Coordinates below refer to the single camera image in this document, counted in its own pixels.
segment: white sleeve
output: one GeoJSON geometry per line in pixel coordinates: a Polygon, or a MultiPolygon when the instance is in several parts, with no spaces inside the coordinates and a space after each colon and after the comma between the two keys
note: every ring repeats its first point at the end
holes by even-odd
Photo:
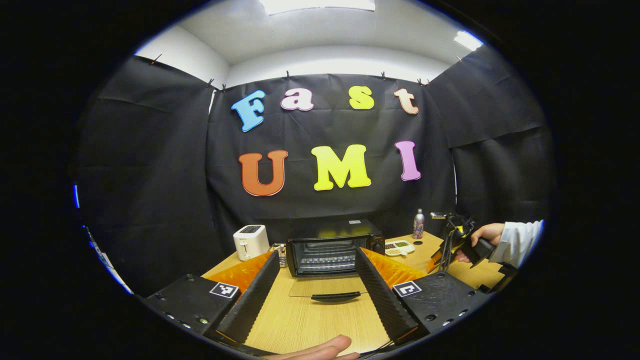
{"type": "Polygon", "coordinates": [[[519,268],[529,251],[538,242],[543,224],[544,220],[526,224],[505,222],[500,243],[489,256],[489,262],[500,263],[504,261],[519,268]]]}

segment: foam letter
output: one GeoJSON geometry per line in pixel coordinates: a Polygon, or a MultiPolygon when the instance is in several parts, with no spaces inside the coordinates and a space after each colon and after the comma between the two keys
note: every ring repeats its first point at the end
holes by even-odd
{"type": "Polygon", "coordinates": [[[264,120],[264,117],[257,116],[255,112],[262,113],[264,111],[264,105],[262,101],[258,99],[265,97],[265,95],[264,91],[257,90],[231,106],[231,109],[236,110],[238,115],[240,115],[243,124],[242,131],[245,133],[264,120]]]}
{"type": "Polygon", "coordinates": [[[288,97],[282,99],[280,103],[283,109],[309,111],[314,108],[314,105],[311,103],[311,91],[307,89],[290,89],[284,94],[288,97]]]}
{"type": "Polygon", "coordinates": [[[400,89],[394,92],[394,95],[400,98],[400,105],[407,113],[413,115],[418,113],[418,108],[411,104],[411,100],[415,99],[413,94],[406,92],[406,89],[400,89]]]}
{"type": "Polygon", "coordinates": [[[373,108],[371,89],[366,86],[352,86],[349,89],[349,103],[354,109],[368,110],[373,108]]]}
{"type": "Polygon", "coordinates": [[[367,169],[364,165],[365,151],[367,148],[364,145],[350,145],[341,161],[329,146],[311,149],[311,153],[318,162],[318,182],[314,185],[314,189],[320,191],[333,188],[333,183],[329,180],[329,173],[340,188],[344,186],[349,173],[351,173],[349,187],[359,188],[371,185],[371,179],[367,177],[367,169]]]}
{"type": "Polygon", "coordinates": [[[400,157],[402,158],[403,173],[400,177],[404,181],[418,180],[420,179],[420,172],[415,168],[415,158],[413,157],[413,142],[397,142],[396,148],[400,150],[400,157]]]}
{"type": "Polygon", "coordinates": [[[242,186],[244,190],[254,196],[271,196],[282,190],[284,186],[284,158],[289,155],[284,150],[270,151],[267,157],[273,166],[273,180],[269,184],[261,184],[258,180],[258,161],[262,155],[255,152],[240,155],[238,161],[242,164],[242,186]]]}

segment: white toaster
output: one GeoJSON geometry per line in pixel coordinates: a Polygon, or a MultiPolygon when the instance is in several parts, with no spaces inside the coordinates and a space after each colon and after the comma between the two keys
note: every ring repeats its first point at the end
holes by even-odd
{"type": "Polygon", "coordinates": [[[234,242],[240,261],[249,260],[269,251],[267,229],[264,225],[247,225],[236,231],[234,242]]]}

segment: white wall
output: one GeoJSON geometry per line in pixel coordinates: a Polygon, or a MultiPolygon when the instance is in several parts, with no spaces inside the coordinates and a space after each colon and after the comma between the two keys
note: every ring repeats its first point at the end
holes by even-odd
{"type": "Polygon", "coordinates": [[[225,83],[229,64],[207,44],[180,26],[174,26],[158,34],[136,55],[155,59],[158,62],[180,69],[203,81],[214,78],[213,85],[221,88],[225,83]]]}
{"type": "Polygon", "coordinates": [[[232,66],[227,87],[252,81],[304,74],[364,74],[417,81],[433,80],[446,64],[420,55],[368,46],[305,47],[259,56],[232,66]]]}

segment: ceiling light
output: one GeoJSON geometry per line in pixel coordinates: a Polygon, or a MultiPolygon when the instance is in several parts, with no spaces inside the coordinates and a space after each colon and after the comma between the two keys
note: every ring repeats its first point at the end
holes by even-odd
{"type": "Polygon", "coordinates": [[[476,39],[473,35],[467,33],[466,31],[459,31],[458,36],[456,36],[456,38],[453,40],[471,51],[476,50],[478,47],[480,47],[480,45],[482,45],[482,42],[480,42],[480,40],[476,39]]]}
{"type": "Polygon", "coordinates": [[[375,11],[374,0],[259,0],[268,15],[313,8],[347,8],[375,11]]]}

